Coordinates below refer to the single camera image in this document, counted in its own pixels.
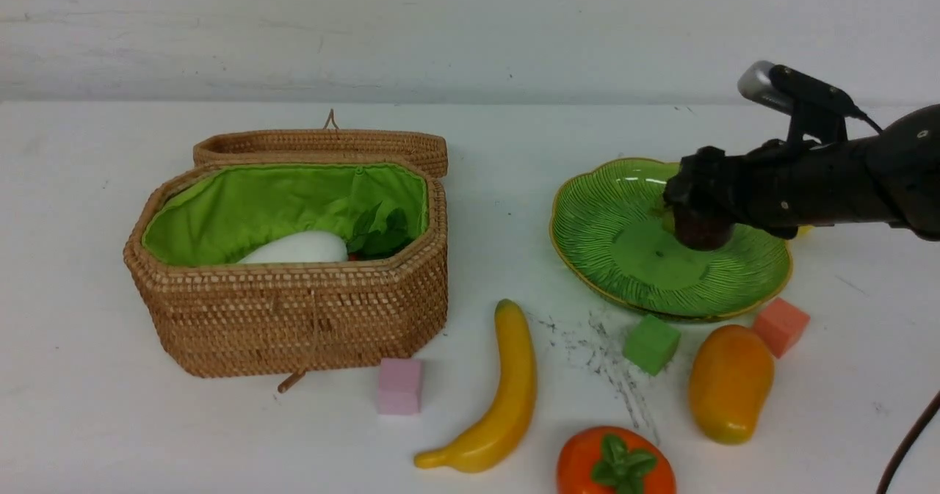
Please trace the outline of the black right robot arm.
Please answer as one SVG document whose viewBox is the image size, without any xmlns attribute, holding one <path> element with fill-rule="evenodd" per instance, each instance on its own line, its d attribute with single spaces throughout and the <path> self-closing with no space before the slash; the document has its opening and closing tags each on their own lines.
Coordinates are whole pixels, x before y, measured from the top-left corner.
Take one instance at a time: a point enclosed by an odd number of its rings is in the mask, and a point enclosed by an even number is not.
<svg viewBox="0 0 940 494">
<path fill-rule="evenodd" d="M 662 208 L 693 250 L 719 249 L 739 225 L 790 240 L 803 227 L 883 223 L 937 241 L 938 175 L 937 106 L 856 139 L 846 117 L 799 106 L 782 139 L 685 156 Z"/>
</svg>

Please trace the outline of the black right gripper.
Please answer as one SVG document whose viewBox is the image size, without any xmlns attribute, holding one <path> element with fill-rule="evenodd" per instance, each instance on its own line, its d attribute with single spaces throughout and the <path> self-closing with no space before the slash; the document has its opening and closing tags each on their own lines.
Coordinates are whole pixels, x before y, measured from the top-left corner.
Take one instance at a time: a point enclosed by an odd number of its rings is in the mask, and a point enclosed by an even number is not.
<svg viewBox="0 0 940 494">
<path fill-rule="evenodd" d="M 900 207 L 883 180 L 884 161 L 900 155 L 900 138 L 803 144 L 785 155 L 763 147 L 728 157 L 714 146 L 679 161 L 662 200 L 675 222 L 746 225 L 793 239 L 797 228 L 881 223 L 900 226 Z"/>
</svg>

